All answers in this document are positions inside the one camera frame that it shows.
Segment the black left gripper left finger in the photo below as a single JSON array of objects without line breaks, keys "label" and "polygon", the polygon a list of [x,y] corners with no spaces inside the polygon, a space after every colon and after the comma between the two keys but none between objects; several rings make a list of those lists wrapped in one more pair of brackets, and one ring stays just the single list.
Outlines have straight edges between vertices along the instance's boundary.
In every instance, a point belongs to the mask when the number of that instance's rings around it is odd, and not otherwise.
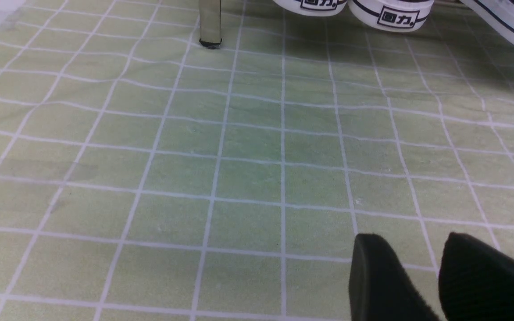
[{"label": "black left gripper left finger", "polygon": [[348,291],[353,321],[440,320],[393,248],[377,234],[355,236]]}]

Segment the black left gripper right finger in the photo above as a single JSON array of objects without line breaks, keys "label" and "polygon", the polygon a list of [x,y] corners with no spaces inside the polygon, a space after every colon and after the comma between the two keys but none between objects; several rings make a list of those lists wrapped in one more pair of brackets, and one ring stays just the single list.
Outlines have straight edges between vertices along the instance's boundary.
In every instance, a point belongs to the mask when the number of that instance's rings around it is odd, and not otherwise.
[{"label": "black left gripper right finger", "polygon": [[514,259],[474,236],[448,235],[438,288],[449,321],[514,321]]}]

